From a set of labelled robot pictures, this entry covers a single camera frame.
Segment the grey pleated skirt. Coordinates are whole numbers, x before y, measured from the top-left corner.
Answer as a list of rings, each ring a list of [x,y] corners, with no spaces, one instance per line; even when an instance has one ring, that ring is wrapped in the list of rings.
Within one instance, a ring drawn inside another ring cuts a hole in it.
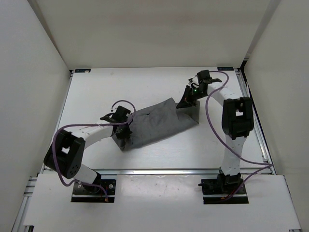
[[[199,124],[200,103],[188,108],[176,108],[177,103],[169,98],[136,112],[129,128],[128,139],[112,135],[120,150],[129,151],[166,139]]]

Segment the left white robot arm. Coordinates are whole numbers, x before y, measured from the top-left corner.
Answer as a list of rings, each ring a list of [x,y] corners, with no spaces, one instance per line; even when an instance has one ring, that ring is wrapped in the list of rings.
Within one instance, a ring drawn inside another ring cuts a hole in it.
[[[112,135],[126,139],[131,131],[133,116],[107,114],[92,124],[69,124],[54,134],[51,146],[44,158],[44,165],[57,172],[61,183],[68,187],[80,183],[90,193],[101,188],[101,175],[82,164],[84,151],[91,145]]]

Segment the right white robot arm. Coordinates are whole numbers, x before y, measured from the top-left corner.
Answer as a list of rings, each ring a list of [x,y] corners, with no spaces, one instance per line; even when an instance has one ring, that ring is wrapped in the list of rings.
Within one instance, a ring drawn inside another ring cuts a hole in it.
[[[217,188],[222,193],[228,193],[234,188],[234,183],[239,182],[243,145],[254,127],[252,101],[233,93],[218,78],[199,81],[198,84],[190,78],[176,108],[196,106],[197,100],[204,97],[208,97],[207,101],[209,98],[215,99],[223,108],[221,125],[225,134],[225,154]]]

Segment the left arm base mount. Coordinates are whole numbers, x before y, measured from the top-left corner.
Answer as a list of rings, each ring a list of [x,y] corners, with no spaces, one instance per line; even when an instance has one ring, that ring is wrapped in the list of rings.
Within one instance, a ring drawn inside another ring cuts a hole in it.
[[[101,186],[85,186],[81,183],[74,183],[71,202],[73,203],[114,203],[116,191],[116,179],[101,179]]]

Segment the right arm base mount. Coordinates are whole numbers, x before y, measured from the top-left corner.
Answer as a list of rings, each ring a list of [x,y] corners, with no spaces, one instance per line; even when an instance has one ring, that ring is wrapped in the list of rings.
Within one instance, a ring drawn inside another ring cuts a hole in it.
[[[248,196],[241,174],[224,175],[215,179],[201,179],[203,204],[248,204]]]

